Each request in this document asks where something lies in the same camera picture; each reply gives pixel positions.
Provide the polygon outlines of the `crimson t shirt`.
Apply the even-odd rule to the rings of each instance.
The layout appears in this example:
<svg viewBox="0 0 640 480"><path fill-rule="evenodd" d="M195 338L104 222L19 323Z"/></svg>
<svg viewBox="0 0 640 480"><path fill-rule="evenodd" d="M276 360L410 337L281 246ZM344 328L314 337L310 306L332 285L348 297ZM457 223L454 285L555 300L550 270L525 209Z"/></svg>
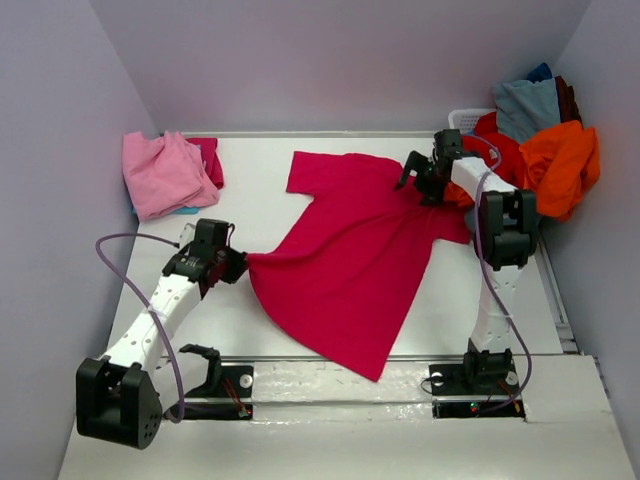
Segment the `crimson t shirt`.
<svg viewBox="0 0 640 480"><path fill-rule="evenodd" d="M294 153L286 190L310 204L269 253L249 255L267 316L291 338L376 382L417 294L432 248L466 245L457 207L396 189L399 162L360 153Z"/></svg>

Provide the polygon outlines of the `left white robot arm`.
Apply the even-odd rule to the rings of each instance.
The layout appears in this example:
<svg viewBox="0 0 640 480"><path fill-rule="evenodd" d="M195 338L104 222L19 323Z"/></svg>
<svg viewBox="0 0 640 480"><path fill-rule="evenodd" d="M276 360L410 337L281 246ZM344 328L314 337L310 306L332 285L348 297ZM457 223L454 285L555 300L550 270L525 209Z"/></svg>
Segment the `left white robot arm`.
<svg viewBox="0 0 640 480"><path fill-rule="evenodd" d="M163 421L189 418L249 420L250 387L223 365L220 352L172 340L217 284L236 283L247 255L231 246L234 224L200 219L184 227L151 295L123 280L142 303L131 326L105 353L86 358L75 374L80 435L146 449Z"/></svg>

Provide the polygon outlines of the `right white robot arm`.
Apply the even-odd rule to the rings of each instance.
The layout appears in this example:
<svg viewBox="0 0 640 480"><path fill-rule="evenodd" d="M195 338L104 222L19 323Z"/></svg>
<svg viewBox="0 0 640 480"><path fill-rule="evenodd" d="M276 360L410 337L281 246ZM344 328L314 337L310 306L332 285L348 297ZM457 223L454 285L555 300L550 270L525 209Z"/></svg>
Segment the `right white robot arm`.
<svg viewBox="0 0 640 480"><path fill-rule="evenodd" d="M503 158L497 146L489 145L487 162L464 147L464 138L457 129L437 132L431 155L410 152L396 184L413 184L426 206L443 204L449 184L474 201L473 245L483 277L476 323L462 361L431 366L427 379L437 397L516 396L526 382L517 377L511 343L524 339L511 310L538 243L536 195L499 175Z"/></svg>

